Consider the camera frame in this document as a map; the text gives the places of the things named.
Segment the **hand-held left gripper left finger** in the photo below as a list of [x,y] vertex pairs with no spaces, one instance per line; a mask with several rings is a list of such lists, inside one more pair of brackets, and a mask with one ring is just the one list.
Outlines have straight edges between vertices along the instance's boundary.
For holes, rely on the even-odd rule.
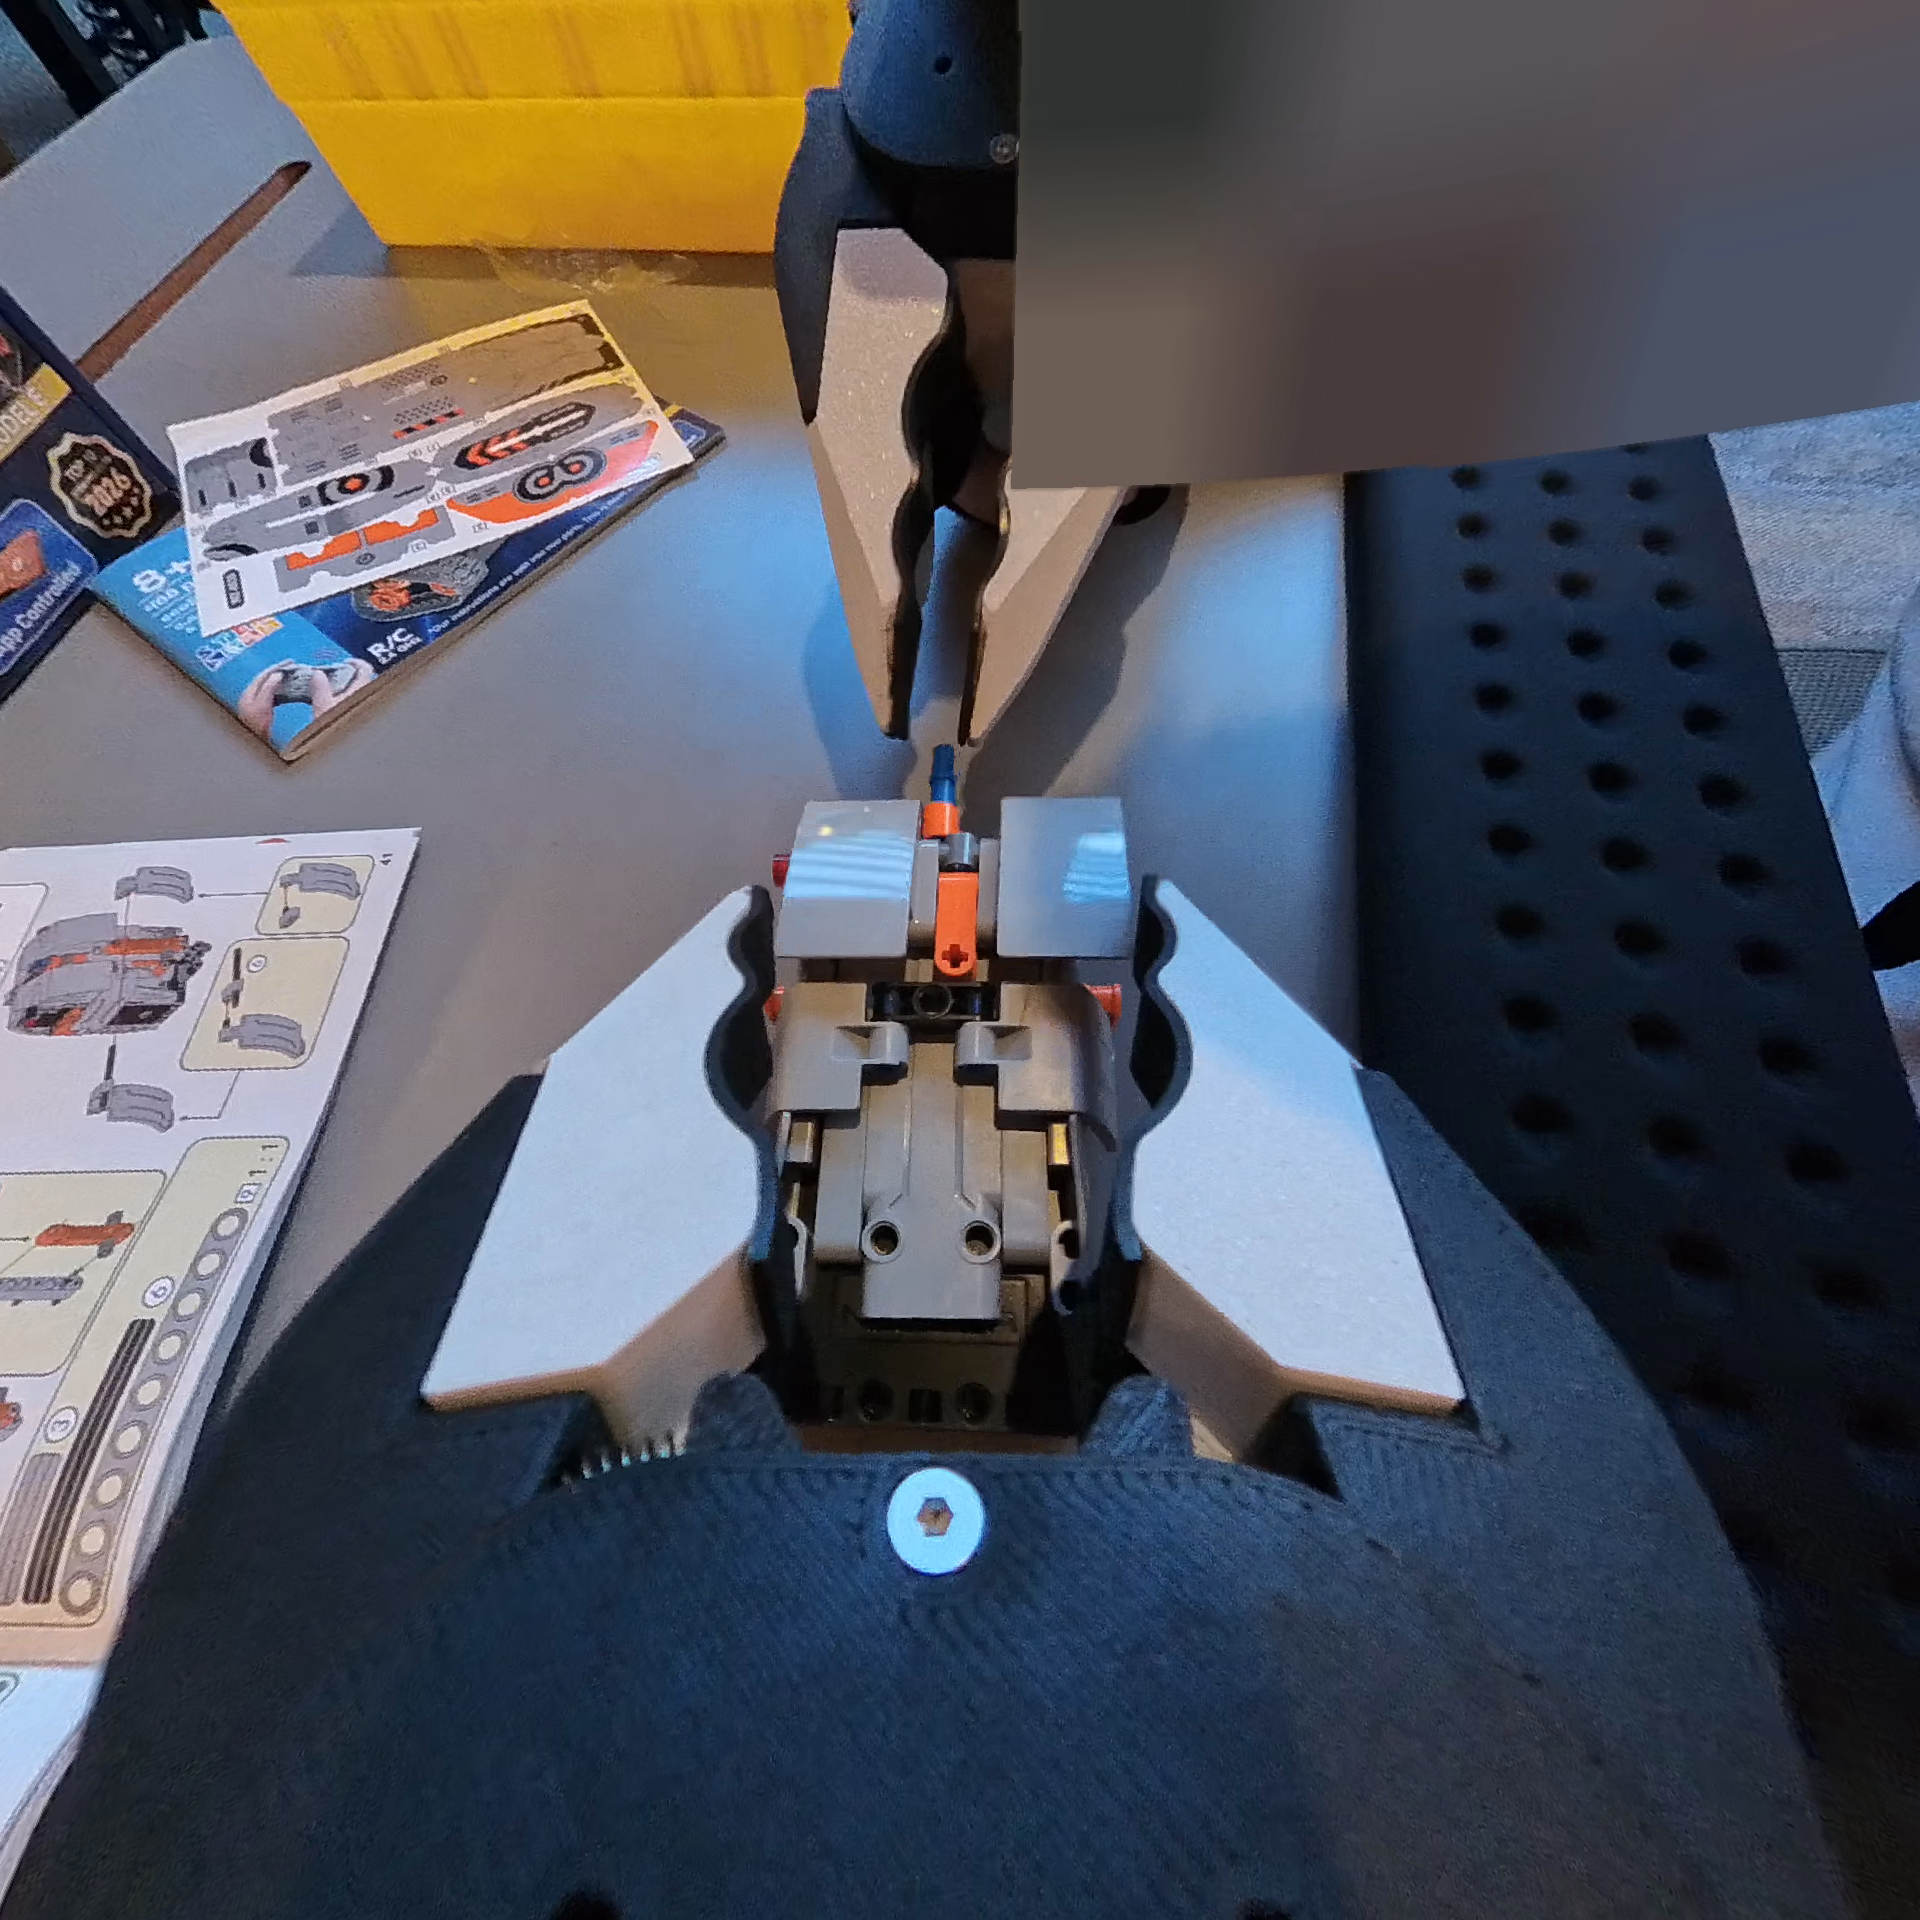
[[760,1120],[776,910],[744,887],[550,1059],[423,1376],[438,1410],[587,1395],[616,1441],[682,1441],[766,1347]]

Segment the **grey building block robot model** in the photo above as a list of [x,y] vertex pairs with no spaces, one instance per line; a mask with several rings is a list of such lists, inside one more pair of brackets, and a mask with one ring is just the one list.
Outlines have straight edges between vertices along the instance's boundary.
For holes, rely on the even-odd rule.
[[1096,1269],[1116,1160],[1133,877],[1113,799],[967,829],[923,801],[808,804],[777,870],[769,1004],[780,1406],[875,1444],[1063,1444],[1111,1370]]

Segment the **yellow plastic bin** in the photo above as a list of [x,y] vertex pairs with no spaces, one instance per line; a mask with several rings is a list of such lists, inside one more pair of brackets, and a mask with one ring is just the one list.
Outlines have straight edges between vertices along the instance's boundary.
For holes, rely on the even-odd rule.
[[768,255],[845,4],[229,4],[387,241]]

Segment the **clear plastic wrapper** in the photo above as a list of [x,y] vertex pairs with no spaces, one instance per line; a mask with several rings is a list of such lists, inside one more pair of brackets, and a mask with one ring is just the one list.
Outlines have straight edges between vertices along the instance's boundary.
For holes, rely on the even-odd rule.
[[549,301],[639,299],[665,286],[688,283],[701,267],[701,259],[677,251],[508,250],[479,245],[479,255],[504,283]]

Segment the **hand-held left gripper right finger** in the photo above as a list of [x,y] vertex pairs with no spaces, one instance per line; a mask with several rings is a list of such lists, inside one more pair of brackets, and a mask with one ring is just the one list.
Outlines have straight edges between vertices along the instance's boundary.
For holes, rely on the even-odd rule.
[[1461,1372],[1354,1059],[1177,887],[1144,902],[1177,1049],[1133,1160],[1134,1357],[1227,1453],[1300,1395],[1450,1415]]

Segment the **open instruction booklet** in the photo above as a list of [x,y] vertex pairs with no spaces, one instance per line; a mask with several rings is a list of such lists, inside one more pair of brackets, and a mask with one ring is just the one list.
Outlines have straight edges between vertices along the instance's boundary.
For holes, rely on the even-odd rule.
[[416,829],[3,855],[7,1880],[334,1104]]

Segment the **blue robot kit box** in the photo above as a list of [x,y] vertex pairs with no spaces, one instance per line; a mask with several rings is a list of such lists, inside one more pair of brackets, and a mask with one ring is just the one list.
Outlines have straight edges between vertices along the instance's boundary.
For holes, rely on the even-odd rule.
[[81,620],[103,567],[177,510],[173,471],[3,293],[3,695]]

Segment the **grey desk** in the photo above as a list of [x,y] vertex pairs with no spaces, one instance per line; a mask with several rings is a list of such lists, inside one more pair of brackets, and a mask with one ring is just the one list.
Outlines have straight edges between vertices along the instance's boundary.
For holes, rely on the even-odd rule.
[[[7,705],[7,845],[291,829],[423,834],[332,1124],[229,1391],[510,1076],[722,895],[766,881],[804,801],[920,793],[956,721],[967,602],[992,557],[941,520],[915,736],[883,738],[818,509],[769,266],[592,299],[658,398],[727,444],[344,723],[297,767],[110,612]],[[103,390],[177,422],[554,305],[473,251],[387,251],[320,165]],[[1099,550],[968,776],[1120,797],[1164,874],[1354,1045],[1353,804],[1335,484],[1175,493]]]

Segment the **sticker sheet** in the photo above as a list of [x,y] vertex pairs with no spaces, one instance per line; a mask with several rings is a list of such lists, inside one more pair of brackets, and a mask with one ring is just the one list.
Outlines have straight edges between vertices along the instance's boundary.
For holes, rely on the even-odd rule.
[[690,463],[587,301],[170,430],[206,636]]

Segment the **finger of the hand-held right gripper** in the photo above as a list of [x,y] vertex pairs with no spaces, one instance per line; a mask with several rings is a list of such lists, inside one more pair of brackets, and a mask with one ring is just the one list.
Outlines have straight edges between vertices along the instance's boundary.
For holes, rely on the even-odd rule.
[[978,743],[1034,673],[1128,491],[1000,488],[997,559],[973,616],[961,742]]
[[948,271],[900,229],[845,229],[828,290],[816,477],[861,677],[910,732],[923,612],[915,571],[967,398]]

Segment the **small blue booklet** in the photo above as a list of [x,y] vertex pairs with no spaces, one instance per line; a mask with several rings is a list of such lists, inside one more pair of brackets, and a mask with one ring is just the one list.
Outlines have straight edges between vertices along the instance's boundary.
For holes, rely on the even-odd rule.
[[529,531],[213,636],[196,612],[182,530],[110,565],[96,595],[279,760],[293,763],[416,657],[516,598],[674,479],[645,479]]

